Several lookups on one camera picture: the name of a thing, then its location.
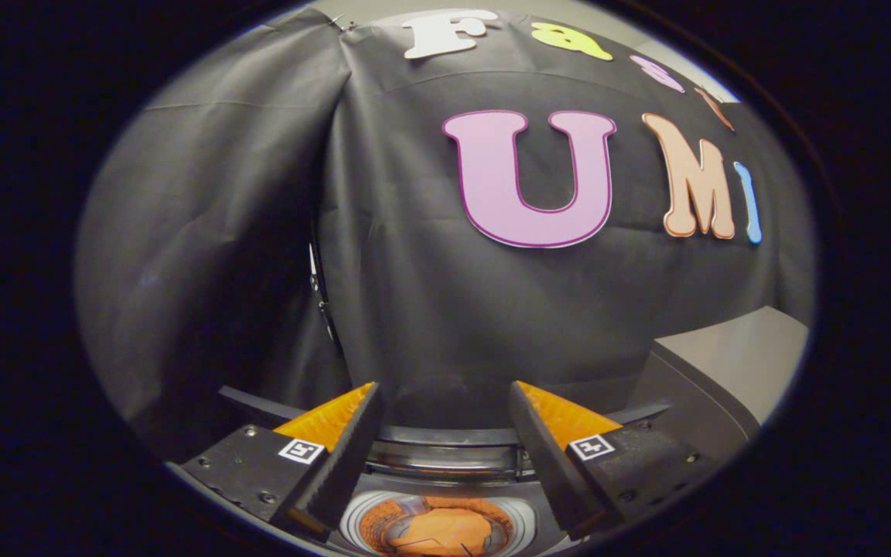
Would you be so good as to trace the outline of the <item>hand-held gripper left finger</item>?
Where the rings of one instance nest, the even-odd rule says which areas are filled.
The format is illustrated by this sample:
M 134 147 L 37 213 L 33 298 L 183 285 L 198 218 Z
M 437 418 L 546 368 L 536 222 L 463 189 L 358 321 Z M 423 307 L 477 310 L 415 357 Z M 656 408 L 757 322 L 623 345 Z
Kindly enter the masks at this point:
M 381 430 L 381 386 L 368 383 L 310 410 L 240 389 L 220 393 L 257 419 L 183 464 L 180 480 L 232 535 L 258 544 L 322 544 L 340 524 Z

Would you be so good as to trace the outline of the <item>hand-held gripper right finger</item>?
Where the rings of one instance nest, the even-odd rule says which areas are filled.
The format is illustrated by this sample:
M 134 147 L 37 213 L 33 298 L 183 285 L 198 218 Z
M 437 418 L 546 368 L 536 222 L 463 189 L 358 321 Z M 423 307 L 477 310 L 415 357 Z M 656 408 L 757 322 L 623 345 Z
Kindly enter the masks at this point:
M 510 420 L 558 526 L 572 540 L 664 510 L 714 475 L 706 453 L 650 425 L 623 425 L 523 381 Z

